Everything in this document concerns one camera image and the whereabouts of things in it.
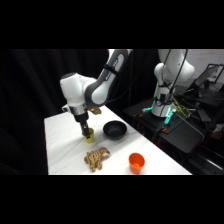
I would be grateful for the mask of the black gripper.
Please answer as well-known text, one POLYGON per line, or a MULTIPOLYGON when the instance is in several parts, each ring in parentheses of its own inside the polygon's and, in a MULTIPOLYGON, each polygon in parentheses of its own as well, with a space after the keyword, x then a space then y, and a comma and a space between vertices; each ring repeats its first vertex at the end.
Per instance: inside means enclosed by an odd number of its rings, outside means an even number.
POLYGON ((80 124, 81 128, 82 128, 82 134, 84 136, 87 136, 87 139, 92 138, 94 135, 94 130, 92 128, 88 128, 87 131, 87 120, 89 119, 89 115, 87 112, 80 114, 80 115, 75 115, 74 116, 75 120, 80 124))

